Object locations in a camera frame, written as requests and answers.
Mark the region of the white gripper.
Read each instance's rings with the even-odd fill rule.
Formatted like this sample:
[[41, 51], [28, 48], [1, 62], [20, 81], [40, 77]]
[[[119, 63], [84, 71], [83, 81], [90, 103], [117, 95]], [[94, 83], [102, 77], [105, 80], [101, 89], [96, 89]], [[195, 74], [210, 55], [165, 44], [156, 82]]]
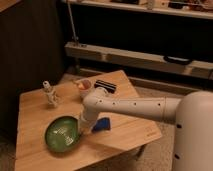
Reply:
[[78, 120], [78, 130], [80, 133], [88, 133], [95, 126], [97, 122], [97, 116], [92, 118], [87, 118], [83, 114], [79, 116]]

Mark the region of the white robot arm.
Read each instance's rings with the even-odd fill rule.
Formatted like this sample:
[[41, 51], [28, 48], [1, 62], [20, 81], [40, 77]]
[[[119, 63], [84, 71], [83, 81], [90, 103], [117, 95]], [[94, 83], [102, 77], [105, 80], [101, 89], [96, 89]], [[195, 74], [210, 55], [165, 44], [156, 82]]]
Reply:
[[175, 125], [173, 171], [213, 171], [213, 92], [197, 91], [182, 98], [112, 98], [98, 87], [83, 99], [82, 132], [101, 112], [112, 112]]

